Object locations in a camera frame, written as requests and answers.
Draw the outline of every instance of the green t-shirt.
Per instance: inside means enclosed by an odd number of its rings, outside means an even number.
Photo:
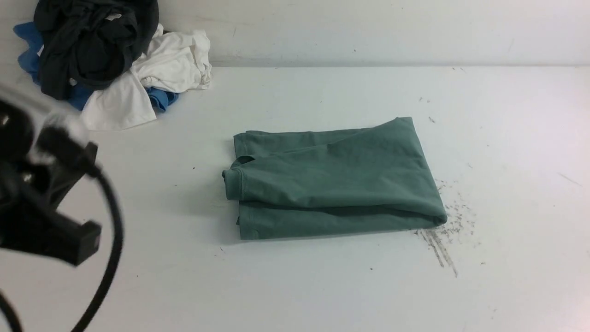
[[[234,137],[223,172],[242,240],[429,228],[447,214],[411,118],[366,129]]]

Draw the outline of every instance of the white wall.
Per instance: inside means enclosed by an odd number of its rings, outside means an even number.
[[[35,3],[2,0],[0,17]],[[206,29],[217,65],[590,64],[588,0],[161,0],[160,13]]]

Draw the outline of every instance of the black cable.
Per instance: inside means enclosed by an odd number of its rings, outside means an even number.
[[[104,197],[107,200],[107,204],[109,205],[109,210],[111,213],[111,220],[113,222],[113,246],[111,248],[107,268],[104,270],[103,279],[100,281],[99,287],[96,290],[94,297],[90,301],[88,308],[86,308],[86,311],[76,326],[74,326],[72,332],[84,331],[90,324],[92,318],[94,318],[94,315],[96,315],[96,312],[98,312],[104,301],[104,298],[109,292],[111,284],[113,283],[114,275],[117,272],[117,267],[119,266],[121,251],[123,250],[123,218],[121,217],[121,211],[119,210],[117,198],[115,198],[109,179],[100,171],[98,167],[95,167],[95,171],[95,174],[97,175],[96,180],[98,180],[100,187],[103,190]]]
[[[8,326],[12,330],[12,332],[22,332],[21,322],[18,320],[17,314],[14,312],[13,307],[10,305],[8,300],[4,297],[2,292],[0,291],[0,311],[6,317],[6,321],[8,322]]]

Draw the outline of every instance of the tabletop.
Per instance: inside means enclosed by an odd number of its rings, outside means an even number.
[[[589,91],[588,67],[217,68],[157,121],[91,135],[126,239],[88,331],[590,331]],[[233,135],[398,116],[414,119],[447,224],[240,240],[221,178]],[[25,331],[70,330],[109,254],[95,183],[60,211],[102,223],[101,250],[77,269],[0,252]]]

